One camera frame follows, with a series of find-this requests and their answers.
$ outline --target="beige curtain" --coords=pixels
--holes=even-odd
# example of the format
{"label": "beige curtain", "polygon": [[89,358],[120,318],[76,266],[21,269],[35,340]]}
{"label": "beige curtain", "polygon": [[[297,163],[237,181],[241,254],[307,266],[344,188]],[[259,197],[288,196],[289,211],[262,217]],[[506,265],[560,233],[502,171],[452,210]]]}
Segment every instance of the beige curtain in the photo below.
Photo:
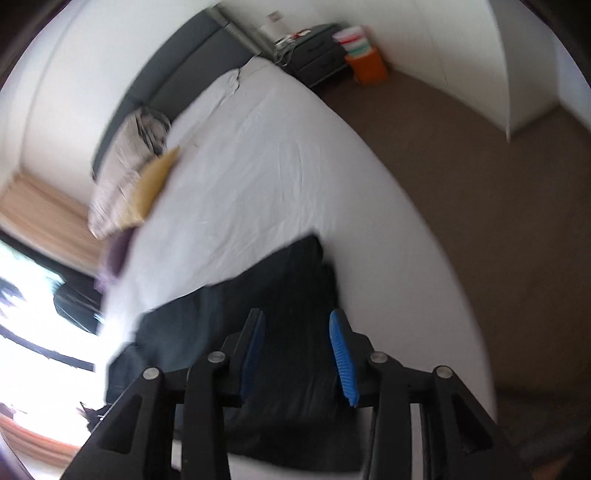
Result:
{"label": "beige curtain", "polygon": [[0,228],[69,267],[94,275],[101,241],[88,208],[30,173],[16,175],[0,198]]}
{"label": "beige curtain", "polygon": [[18,452],[65,469],[80,447],[49,439],[31,432],[0,413],[0,434]]}

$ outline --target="drawer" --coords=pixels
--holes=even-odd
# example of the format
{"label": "drawer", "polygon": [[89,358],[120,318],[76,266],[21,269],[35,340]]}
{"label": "drawer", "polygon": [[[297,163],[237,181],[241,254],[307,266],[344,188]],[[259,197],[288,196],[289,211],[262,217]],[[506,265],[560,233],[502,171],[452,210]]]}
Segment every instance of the drawer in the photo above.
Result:
{"label": "drawer", "polygon": [[290,67],[299,70],[320,57],[322,54],[334,48],[335,45],[338,45],[338,43],[334,41],[332,34],[339,30],[340,27],[335,25],[333,28],[305,41],[302,45],[298,45],[291,55]]}
{"label": "drawer", "polygon": [[345,65],[345,50],[340,45],[326,52],[320,58],[295,73],[304,85],[311,86]]}

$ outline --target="gray nightstand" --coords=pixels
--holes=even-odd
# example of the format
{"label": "gray nightstand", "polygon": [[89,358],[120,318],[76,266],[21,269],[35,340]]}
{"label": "gray nightstand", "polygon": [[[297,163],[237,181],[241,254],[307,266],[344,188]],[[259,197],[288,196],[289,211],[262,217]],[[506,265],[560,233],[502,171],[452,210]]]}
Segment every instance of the gray nightstand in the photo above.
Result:
{"label": "gray nightstand", "polygon": [[303,37],[275,52],[275,61],[307,87],[313,87],[348,67],[345,49],[332,38],[342,28],[317,25]]}

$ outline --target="metal bolt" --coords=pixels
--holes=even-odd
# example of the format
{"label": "metal bolt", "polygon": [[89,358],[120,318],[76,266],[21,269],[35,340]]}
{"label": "metal bolt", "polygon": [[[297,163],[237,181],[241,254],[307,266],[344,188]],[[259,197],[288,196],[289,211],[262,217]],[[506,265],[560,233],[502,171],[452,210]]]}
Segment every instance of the metal bolt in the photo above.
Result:
{"label": "metal bolt", "polygon": [[445,365],[437,367],[435,373],[439,378],[451,378],[453,377],[453,370]]}
{"label": "metal bolt", "polygon": [[369,359],[375,364],[384,364],[388,361],[388,355],[384,352],[374,352],[369,356]]}
{"label": "metal bolt", "polygon": [[212,352],[207,356],[207,360],[209,360],[213,364],[223,362],[225,359],[226,354],[224,352]]}
{"label": "metal bolt", "polygon": [[144,378],[146,380],[153,380],[154,378],[158,378],[159,375],[160,375],[160,372],[158,371],[157,368],[150,367],[150,368],[147,368],[146,370],[144,370]]}

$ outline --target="white bed sheet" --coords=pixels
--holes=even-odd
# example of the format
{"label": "white bed sheet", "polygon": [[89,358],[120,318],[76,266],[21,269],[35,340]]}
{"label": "white bed sheet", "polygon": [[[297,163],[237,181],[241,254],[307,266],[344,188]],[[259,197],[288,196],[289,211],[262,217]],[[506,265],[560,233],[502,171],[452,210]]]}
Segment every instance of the white bed sheet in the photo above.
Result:
{"label": "white bed sheet", "polygon": [[[353,328],[408,367],[451,366],[494,416],[478,326],[437,241],[389,171],[279,68],[253,59],[239,81],[181,151],[106,296],[102,373],[132,340],[142,313],[234,277],[316,231]],[[277,476],[244,459],[232,465],[233,478]]]}

